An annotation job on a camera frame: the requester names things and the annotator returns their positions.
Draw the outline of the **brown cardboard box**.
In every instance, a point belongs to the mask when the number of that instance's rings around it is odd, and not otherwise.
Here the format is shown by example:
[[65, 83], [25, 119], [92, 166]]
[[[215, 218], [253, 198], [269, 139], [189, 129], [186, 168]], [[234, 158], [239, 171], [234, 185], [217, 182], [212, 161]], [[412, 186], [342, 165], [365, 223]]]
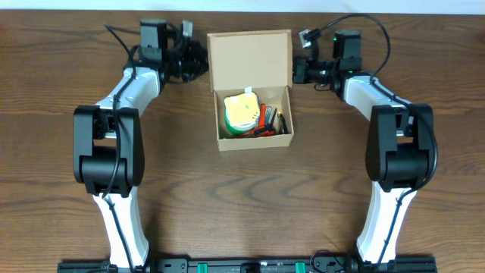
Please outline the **brown cardboard box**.
[[[289, 91], [293, 87], [293, 44], [290, 30], [208, 34], [208, 59], [218, 149], [222, 151], [288, 146], [294, 137]], [[228, 128], [224, 100], [251, 87], [259, 104], [281, 112], [286, 133], [274, 119], [273, 136], [240, 137]]]

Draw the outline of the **red black stapler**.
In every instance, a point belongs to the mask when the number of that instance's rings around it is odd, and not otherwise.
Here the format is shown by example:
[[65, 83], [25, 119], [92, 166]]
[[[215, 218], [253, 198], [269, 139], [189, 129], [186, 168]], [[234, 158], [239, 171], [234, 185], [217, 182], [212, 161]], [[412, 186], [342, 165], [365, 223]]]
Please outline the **red black stapler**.
[[260, 107], [260, 116], [258, 119], [258, 126], [262, 127], [273, 127], [274, 118], [275, 118], [275, 108], [268, 106], [266, 104], [261, 104]]

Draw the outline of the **black glue bottle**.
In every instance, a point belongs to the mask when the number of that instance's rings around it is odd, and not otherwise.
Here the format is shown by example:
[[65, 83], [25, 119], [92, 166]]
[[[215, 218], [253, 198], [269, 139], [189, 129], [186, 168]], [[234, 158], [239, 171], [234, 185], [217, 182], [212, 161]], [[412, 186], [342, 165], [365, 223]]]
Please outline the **black glue bottle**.
[[281, 111], [277, 113], [278, 121], [279, 121], [279, 134], [288, 134], [288, 128], [286, 125], [286, 119]]

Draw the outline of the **green tape roll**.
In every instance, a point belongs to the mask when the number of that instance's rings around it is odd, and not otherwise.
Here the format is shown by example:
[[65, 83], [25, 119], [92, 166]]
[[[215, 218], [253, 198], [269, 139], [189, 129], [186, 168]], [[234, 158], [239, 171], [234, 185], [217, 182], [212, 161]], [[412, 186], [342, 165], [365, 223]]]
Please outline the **green tape roll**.
[[229, 115], [228, 115], [227, 112], [225, 112], [225, 114], [224, 114], [224, 121], [225, 121], [226, 128], [227, 128], [228, 132], [233, 134], [233, 135], [241, 135], [241, 134], [247, 133], [250, 130], [254, 129], [256, 127], [256, 125], [258, 124], [258, 119], [256, 119], [255, 121], [253, 121], [249, 124], [232, 125], [230, 123]]

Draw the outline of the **red utility knife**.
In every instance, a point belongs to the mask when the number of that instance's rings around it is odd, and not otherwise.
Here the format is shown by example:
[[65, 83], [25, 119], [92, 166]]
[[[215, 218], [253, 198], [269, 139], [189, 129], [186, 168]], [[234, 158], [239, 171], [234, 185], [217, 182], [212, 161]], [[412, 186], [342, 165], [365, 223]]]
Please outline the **red utility knife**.
[[257, 137], [271, 137], [275, 134], [274, 129], [270, 127], [257, 127], [254, 130], [243, 133], [238, 136], [238, 138], [257, 138]]

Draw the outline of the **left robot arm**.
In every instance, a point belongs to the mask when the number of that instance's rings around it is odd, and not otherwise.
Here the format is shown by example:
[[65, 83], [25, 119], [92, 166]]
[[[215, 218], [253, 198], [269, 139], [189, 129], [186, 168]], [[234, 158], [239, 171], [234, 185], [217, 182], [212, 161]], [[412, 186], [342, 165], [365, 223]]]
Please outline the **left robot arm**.
[[190, 83], [208, 71], [208, 52], [193, 23], [143, 19], [140, 42], [125, 46], [127, 63], [115, 88], [74, 111], [73, 171], [99, 207], [110, 243], [101, 262], [62, 262], [59, 272], [155, 272], [142, 229], [138, 191], [145, 170], [141, 116], [168, 83]]

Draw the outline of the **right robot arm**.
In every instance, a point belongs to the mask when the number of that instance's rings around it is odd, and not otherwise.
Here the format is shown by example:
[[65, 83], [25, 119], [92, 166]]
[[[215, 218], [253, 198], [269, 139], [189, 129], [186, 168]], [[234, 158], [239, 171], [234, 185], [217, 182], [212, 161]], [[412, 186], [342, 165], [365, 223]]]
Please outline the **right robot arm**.
[[433, 110], [400, 98], [374, 74], [361, 69], [358, 31], [335, 32], [329, 61], [318, 60], [319, 36], [318, 30], [299, 33], [302, 47], [311, 54], [295, 58], [293, 82], [329, 87], [369, 121], [365, 167], [372, 190], [365, 224], [356, 240], [358, 270], [395, 271], [405, 213], [437, 167]]

